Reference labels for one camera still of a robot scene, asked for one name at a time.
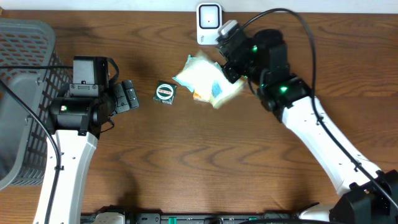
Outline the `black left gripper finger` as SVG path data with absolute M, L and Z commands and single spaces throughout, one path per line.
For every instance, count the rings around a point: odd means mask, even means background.
M 123 89 L 125 92 L 125 96 L 127 99 L 127 103 L 130 109 L 136 109 L 139 107 L 139 101 L 137 99 L 136 91 L 134 89 L 134 85 L 131 80 L 124 80 L 122 82 Z
M 113 86 L 113 94 L 116 100 L 116 108 L 114 113 L 119 114 L 129 111 L 130 106 L 129 103 L 127 102 L 127 97 L 121 83 L 115 84 Z

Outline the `green Zam-Buk box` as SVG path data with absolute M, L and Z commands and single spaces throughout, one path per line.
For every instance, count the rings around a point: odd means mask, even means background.
M 154 93 L 154 101 L 172 105 L 174 103 L 177 86 L 167 82 L 158 82 Z

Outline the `large yellow snack bag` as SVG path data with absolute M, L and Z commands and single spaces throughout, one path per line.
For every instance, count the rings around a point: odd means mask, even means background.
M 244 80 L 239 79 L 235 83 L 230 83 L 219 63 L 212 61 L 203 51 L 192 57 L 195 59 L 183 74 L 192 84 L 194 91 L 202 96 L 208 96 L 209 103 L 214 109 L 219 109 L 243 90 Z

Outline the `teal wet wipes pack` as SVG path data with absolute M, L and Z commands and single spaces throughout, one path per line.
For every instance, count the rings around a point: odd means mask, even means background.
M 191 93 L 194 92 L 194 88 L 192 87 L 192 84 L 188 81 L 188 78 L 186 77 L 186 75 L 183 74 L 183 72 L 185 71 L 185 69 L 189 66 L 189 64 L 194 59 L 195 59 L 195 57 L 192 57 L 191 55 L 188 55 L 187 61 L 186 61 L 185 65 L 184 65 L 184 68 L 182 69 L 182 71 L 180 71 L 176 76 L 172 77 L 172 79 L 174 81 L 176 81 L 178 84 L 188 88 L 188 90 Z

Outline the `orange tissue pack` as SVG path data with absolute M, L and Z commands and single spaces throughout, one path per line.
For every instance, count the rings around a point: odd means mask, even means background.
M 200 94 L 198 94 L 196 91 L 193 92 L 193 99 L 196 101 L 201 101 L 201 102 L 209 102 L 208 96 L 202 96 Z

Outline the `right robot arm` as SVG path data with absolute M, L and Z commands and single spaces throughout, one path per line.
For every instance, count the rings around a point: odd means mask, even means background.
M 325 113 L 300 77 L 290 71 L 280 31 L 248 37 L 239 25 L 222 27 L 218 50 L 230 82 L 246 77 L 258 86 L 265 109 L 309 149 L 331 180 L 339 201 L 312 205 L 295 215 L 301 222 L 396 223 L 397 172 L 383 172 L 364 157 Z

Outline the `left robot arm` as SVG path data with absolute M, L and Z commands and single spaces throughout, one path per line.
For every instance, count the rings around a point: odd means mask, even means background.
M 34 223 L 79 223 L 86 176 L 113 116 L 139 107 L 131 80 L 118 82 L 109 57 L 76 56 L 73 80 L 48 107 L 47 161 Z

